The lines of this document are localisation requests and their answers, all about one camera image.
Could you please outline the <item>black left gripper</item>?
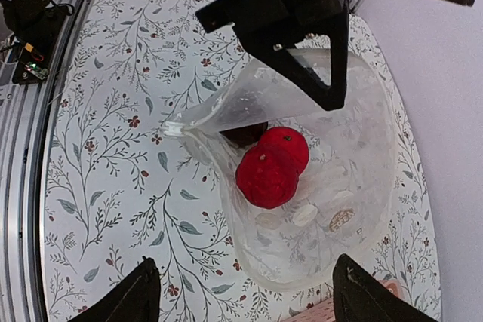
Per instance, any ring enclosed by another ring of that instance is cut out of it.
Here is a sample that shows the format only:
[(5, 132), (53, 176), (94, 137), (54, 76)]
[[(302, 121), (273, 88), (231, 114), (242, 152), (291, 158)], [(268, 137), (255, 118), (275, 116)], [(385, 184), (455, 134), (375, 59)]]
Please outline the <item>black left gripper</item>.
[[(215, 0), (196, 13), (207, 33), (232, 24), (256, 58), (274, 53), (272, 68), (325, 111), (344, 107), (347, 90), (349, 0)], [(331, 83), (325, 84), (288, 51), (310, 35), (330, 40)]]

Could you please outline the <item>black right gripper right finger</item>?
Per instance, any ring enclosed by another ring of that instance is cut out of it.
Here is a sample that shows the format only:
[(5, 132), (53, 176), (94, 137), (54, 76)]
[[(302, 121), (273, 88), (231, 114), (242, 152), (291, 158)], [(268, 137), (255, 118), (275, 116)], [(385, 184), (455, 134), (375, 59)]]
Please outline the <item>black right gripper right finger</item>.
[(392, 294), (346, 254), (339, 256), (332, 278), (336, 321), (434, 321)]

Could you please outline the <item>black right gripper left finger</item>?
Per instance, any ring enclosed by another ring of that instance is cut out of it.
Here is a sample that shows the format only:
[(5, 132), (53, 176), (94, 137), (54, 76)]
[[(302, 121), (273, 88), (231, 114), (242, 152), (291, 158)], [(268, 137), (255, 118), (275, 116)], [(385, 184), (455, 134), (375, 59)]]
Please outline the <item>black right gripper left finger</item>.
[(73, 318), (73, 322), (158, 322), (161, 281), (153, 258), (143, 261), (99, 302)]

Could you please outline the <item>red toy tomato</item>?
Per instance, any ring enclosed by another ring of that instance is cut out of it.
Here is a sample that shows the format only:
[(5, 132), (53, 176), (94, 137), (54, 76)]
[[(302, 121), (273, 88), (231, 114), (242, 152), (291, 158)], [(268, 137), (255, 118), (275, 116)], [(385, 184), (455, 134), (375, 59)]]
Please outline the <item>red toy tomato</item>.
[(309, 147), (305, 137), (290, 127), (272, 127), (260, 138), (259, 145), (278, 147), (287, 152), (301, 174), (309, 163)]

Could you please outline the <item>dark red toy fruit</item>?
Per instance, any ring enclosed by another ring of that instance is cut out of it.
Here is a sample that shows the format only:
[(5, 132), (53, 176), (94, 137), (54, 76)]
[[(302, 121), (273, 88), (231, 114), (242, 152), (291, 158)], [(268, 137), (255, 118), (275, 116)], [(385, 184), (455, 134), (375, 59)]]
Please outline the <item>dark red toy fruit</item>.
[(252, 124), (246, 127), (238, 127), (221, 131), (220, 134), (238, 148), (246, 148), (257, 143), (267, 131), (268, 123)]

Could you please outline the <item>clear zip top bag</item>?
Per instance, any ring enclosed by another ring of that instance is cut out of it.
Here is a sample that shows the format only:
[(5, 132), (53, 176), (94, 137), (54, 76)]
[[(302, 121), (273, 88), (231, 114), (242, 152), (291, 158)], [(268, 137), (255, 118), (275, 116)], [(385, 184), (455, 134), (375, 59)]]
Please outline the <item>clear zip top bag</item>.
[[(343, 107), (325, 111), (284, 76), (251, 60), (203, 103), (170, 116), (177, 139), (220, 178), (220, 200), (245, 273), (276, 292), (329, 281), (337, 258), (360, 258), (382, 233), (391, 206), (396, 141), (383, 82), (349, 53)], [(235, 183), (247, 152), (227, 130), (289, 127), (308, 144), (309, 161), (294, 196), (271, 210), (249, 203)]]

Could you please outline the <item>red toy strawberry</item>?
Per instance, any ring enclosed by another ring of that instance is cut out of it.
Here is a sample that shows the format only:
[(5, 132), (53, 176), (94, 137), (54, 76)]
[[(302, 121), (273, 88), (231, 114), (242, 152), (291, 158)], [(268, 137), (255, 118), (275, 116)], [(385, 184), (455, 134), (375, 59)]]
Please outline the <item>red toy strawberry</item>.
[(250, 204), (271, 210), (292, 199), (299, 175), (288, 152), (275, 145), (259, 143), (244, 154), (235, 172), (235, 181)]

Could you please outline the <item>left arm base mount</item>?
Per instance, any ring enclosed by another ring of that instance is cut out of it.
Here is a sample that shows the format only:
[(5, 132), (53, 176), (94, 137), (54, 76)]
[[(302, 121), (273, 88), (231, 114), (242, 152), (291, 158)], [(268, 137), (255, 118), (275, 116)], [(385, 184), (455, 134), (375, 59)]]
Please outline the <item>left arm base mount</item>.
[(75, 7), (54, 0), (1, 0), (1, 5), (6, 26), (16, 40), (6, 47), (17, 56), (13, 82), (45, 81), (64, 21), (74, 14)]

